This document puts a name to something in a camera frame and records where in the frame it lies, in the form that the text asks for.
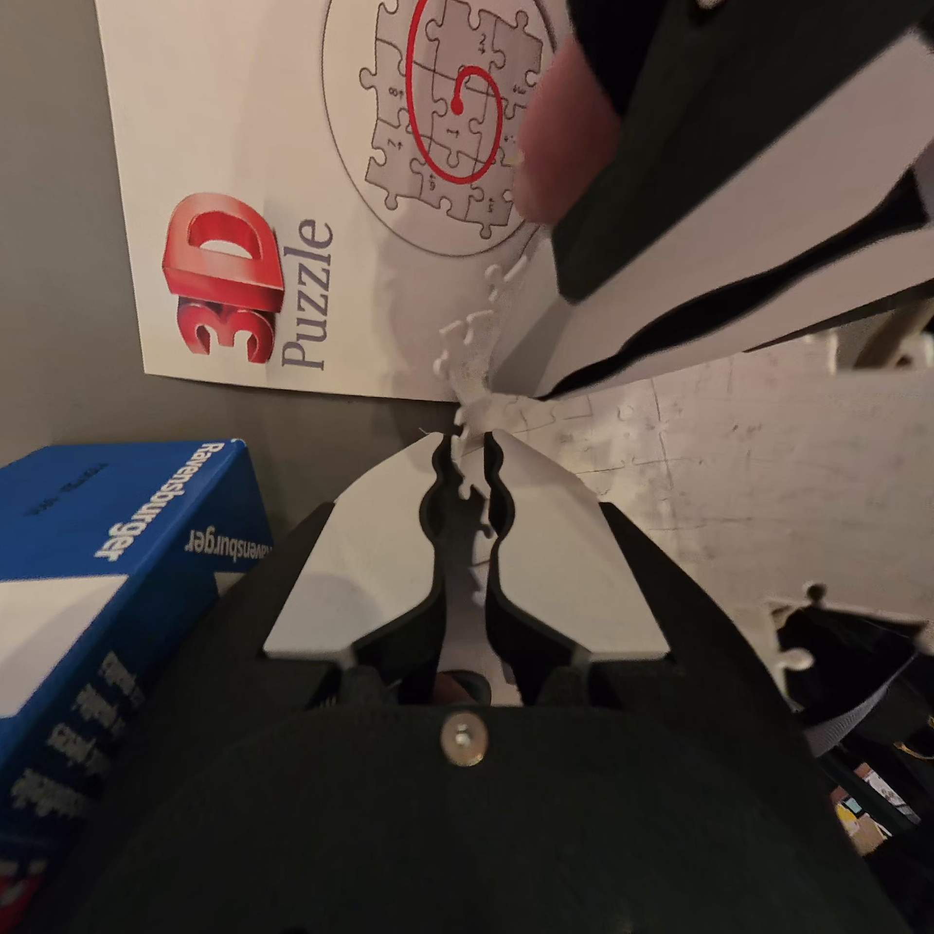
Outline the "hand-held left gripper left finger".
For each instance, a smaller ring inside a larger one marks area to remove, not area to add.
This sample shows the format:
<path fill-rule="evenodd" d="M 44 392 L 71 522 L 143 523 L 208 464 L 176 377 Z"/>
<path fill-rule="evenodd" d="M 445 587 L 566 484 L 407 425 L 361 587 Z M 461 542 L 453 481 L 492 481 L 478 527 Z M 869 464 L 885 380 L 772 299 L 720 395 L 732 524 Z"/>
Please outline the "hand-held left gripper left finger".
<path fill-rule="evenodd" d="M 447 629 L 438 553 L 448 438 L 434 432 L 334 501 L 263 645 L 266 658 L 374 669 L 399 701 L 430 701 Z"/>

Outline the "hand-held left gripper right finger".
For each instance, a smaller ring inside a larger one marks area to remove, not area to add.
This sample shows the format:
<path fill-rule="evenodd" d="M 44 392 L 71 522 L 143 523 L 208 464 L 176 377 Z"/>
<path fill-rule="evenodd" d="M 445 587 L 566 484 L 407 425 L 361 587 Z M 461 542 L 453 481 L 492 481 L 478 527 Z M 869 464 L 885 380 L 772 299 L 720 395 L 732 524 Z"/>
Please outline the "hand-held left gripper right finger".
<path fill-rule="evenodd" d="M 507 431 L 484 437 L 494 531 L 485 631 L 522 701 L 552 672 L 665 659 L 669 643 L 598 496 Z"/>

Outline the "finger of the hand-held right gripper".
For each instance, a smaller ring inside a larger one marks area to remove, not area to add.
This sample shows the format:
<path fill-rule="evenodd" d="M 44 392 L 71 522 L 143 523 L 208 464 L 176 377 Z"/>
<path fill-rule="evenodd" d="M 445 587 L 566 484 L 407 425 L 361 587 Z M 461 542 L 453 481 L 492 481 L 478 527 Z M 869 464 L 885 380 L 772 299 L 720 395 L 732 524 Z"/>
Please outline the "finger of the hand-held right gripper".
<path fill-rule="evenodd" d="M 652 378 L 931 297 L 932 176 L 905 175 L 841 233 L 665 312 L 547 397 Z"/>
<path fill-rule="evenodd" d="M 906 33 L 590 298 L 529 285 L 496 344 L 496 390 L 549 399 L 665 312 L 841 233 L 904 175 L 932 176 L 932 95 L 932 36 Z"/>

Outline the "partly built puzzle ball shell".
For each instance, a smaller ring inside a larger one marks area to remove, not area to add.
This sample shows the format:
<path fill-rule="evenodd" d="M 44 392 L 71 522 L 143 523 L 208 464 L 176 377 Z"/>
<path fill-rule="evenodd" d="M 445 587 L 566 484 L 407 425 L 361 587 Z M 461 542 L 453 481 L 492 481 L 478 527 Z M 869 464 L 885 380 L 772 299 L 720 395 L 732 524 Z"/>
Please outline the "partly built puzzle ball shell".
<path fill-rule="evenodd" d="M 777 626 L 809 593 L 922 623 L 932 651 L 932 301 L 561 402 L 492 395 L 500 318 L 543 289 L 537 264 L 489 267 L 486 309 L 439 333 L 462 498 L 485 495 L 480 433 L 504 428 L 635 522 L 777 680 Z"/>

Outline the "blue puzzle box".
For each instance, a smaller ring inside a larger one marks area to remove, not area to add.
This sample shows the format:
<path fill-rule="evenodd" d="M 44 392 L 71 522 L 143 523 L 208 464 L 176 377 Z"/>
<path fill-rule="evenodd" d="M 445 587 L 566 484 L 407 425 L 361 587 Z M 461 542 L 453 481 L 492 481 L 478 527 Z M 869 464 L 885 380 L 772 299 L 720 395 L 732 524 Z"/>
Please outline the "blue puzzle box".
<path fill-rule="evenodd" d="M 83 831 L 167 660 L 273 547 L 239 439 L 46 447 L 2 468 L 2 932 Z"/>

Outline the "person's right hand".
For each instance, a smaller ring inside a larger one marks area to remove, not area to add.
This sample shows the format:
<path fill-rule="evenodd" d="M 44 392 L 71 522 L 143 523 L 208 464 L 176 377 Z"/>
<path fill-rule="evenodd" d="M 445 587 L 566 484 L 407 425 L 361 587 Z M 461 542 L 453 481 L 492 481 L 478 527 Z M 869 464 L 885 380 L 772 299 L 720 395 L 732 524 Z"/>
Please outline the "person's right hand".
<path fill-rule="evenodd" d="M 554 226 L 616 155 L 621 119 L 575 36 L 539 79 L 520 128 L 513 202 L 533 224 Z"/>

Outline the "white instruction leaflet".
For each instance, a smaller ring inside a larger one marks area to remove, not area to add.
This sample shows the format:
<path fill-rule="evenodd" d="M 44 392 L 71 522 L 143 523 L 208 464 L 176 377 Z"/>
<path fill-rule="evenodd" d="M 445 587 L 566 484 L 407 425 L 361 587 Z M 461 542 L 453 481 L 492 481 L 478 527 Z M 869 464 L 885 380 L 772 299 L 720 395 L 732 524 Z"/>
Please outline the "white instruction leaflet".
<path fill-rule="evenodd" d="M 453 399 L 565 2 L 96 2 L 150 376 Z"/>

